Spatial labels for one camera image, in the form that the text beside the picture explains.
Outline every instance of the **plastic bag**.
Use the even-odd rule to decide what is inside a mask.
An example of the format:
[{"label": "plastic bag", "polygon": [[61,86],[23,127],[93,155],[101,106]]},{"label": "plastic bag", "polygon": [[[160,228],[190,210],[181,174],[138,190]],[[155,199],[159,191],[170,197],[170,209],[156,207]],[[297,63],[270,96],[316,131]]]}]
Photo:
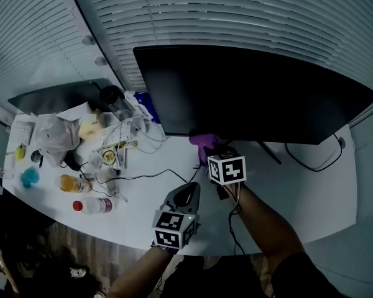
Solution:
[{"label": "plastic bag", "polygon": [[51,166],[60,166],[66,151],[77,148],[80,143],[79,121],[73,122],[52,114],[36,134],[41,154]]}]

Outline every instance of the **black and white marker cube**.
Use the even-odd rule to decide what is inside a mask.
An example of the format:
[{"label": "black and white marker cube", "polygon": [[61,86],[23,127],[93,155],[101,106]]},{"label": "black and white marker cube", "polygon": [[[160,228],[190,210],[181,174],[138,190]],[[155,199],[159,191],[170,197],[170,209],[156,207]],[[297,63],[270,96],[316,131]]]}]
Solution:
[{"label": "black and white marker cube", "polygon": [[246,181],[244,156],[237,152],[208,156],[210,179],[220,185]]},{"label": "black and white marker cube", "polygon": [[152,227],[156,245],[181,250],[196,233],[196,216],[156,210]]}]

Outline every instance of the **window blinds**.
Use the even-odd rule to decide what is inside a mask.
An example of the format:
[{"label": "window blinds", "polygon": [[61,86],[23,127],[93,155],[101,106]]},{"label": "window blinds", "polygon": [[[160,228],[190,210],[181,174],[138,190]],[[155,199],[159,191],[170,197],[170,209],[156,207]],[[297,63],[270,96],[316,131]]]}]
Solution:
[{"label": "window blinds", "polygon": [[298,58],[373,89],[373,0],[90,0],[90,3],[124,68],[123,79],[129,87],[144,87],[132,52],[134,47],[205,44]]},{"label": "window blinds", "polygon": [[100,78],[62,0],[0,0],[0,105],[32,89]]}]

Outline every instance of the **black monitor screen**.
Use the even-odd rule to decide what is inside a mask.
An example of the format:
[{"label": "black monitor screen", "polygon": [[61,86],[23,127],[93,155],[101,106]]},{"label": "black monitor screen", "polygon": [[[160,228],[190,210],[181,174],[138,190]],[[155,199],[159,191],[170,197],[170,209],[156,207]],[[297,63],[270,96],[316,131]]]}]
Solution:
[{"label": "black monitor screen", "polygon": [[306,61],[242,48],[138,47],[167,135],[319,144],[373,102],[373,90]]}]

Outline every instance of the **black lid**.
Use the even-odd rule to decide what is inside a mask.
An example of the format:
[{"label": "black lid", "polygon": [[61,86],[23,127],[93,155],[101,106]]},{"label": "black lid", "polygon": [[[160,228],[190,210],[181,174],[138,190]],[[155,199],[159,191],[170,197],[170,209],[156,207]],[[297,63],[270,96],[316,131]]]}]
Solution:
[{"label": "black lid", "polygon": [[106,86],[100,93],[99,98],[107,105],[114,104],[118,98],[124,99],[124,95],[115,85]]}]

